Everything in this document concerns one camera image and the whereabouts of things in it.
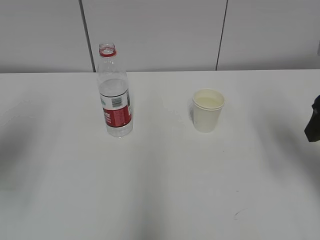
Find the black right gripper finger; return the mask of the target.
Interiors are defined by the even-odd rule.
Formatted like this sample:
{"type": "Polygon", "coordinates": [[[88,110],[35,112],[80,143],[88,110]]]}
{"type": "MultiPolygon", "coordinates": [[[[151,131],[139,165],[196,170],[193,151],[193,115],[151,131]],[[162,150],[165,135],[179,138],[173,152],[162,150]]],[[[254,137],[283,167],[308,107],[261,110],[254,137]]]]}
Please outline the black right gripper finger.
{"type": "Polygon", "coordinates": [[[320,95],[312,104],[312,115],[304,129],[304,133],[309,142],[318,142],[320,140],[320,95]]]}

